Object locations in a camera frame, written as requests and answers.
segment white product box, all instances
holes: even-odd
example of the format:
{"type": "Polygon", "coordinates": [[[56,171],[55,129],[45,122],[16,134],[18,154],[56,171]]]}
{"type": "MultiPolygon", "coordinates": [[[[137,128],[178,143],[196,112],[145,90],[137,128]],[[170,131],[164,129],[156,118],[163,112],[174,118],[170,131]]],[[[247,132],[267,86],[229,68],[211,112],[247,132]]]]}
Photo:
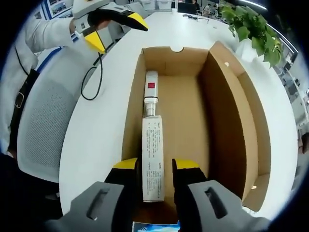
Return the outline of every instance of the white product box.
{"type": "Polygon", "coordinates": [[[144,202],[164,201],[163,129],[161,116],[143,118],[142,189],[144,202]]]}

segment computer monitor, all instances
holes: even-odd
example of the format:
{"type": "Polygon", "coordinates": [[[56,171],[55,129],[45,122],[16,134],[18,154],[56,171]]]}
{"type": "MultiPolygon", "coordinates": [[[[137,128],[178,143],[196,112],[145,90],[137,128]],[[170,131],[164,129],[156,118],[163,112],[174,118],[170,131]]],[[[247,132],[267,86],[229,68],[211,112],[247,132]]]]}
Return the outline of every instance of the computer monitor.
{"type": "Polygon", "coordinates": [[[180,13],[187,13],[187,14],[192,14],[196,15],[197,14],[197,9],[194,4],[191,3],[178,3],[178,12],[180,13]]]}

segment hand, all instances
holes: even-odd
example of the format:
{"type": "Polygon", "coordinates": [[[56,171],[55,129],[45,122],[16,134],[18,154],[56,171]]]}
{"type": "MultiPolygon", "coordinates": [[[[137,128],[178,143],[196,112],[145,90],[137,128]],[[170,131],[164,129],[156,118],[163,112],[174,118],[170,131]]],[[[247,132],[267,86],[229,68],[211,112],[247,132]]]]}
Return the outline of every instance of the hand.
{"type": "Polygon", "coordinates": [[[109,25],[110,22],[111,22],[110,20],[109,21],[103,21],[102,23],[100,23],[98,25],[97,30],[101,30],[103,28],[106,28],[109,25]]]}

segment person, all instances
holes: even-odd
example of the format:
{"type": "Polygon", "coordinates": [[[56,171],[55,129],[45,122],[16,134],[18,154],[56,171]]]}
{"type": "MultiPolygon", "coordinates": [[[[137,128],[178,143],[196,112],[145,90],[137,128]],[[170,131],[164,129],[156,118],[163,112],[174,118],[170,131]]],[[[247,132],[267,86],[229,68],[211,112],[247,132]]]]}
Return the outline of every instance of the person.
{"type": "Polygon", "coordinates": [[[200,11],[200,7],[199,7],[197,0],[192,0],[192,3],[195,5],[196,10],[200,11]]]}
{"type": "MultiPolygon", "coordinates": [[[[102,22],[97,29],[108,25],[102,22]]],[[[18,125],[12,124],[16,98],[28,76],[34,71],[38,58],[34,54],[45,49],[73,44],[71,34],[75,31],[73,18],[57,18],[49,21],[30,17],[12,45],[0,77],[0,152],[16,158],[18,125]]]]}

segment white shirt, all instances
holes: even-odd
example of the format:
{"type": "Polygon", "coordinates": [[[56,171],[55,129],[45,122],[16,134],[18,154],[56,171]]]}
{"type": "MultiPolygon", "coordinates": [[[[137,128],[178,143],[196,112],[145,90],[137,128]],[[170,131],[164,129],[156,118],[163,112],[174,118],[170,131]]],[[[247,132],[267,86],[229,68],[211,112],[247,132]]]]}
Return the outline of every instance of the white shirt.
{"type": "MultiPolygon", "coordinates": [[[[72,44],[70,22],[72,18],[59,18],[50,21],[28,19],[21,29],[15,46],[26,72],[36,68],[38,58],[34,54],[48,48],[72,44]]],[[[14,46],[11,47],[0,78],[0,149],[8,154],[10,144],[10,123],[13,116],[16,96],[27,75],[22,70],[14,46]]]]}

